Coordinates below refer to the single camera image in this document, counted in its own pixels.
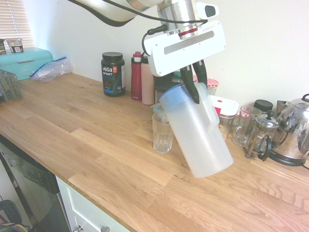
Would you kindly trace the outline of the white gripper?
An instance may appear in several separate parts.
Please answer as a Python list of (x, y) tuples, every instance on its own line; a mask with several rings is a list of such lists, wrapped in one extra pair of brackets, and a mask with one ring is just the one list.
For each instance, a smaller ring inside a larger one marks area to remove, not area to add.
[(192, 100), (199, 104), (199, 94), (193, 81), (191, 64), (199, 83), (208, 84), (205, 58), (225, 49), (222, 24), (215, 20), (198, 27), (197, 35), (180, 39), (178, 34), (162, 34), (147, 40), (148, 62), (154, 76), (164, 76), (180, 70), (183, 83)]

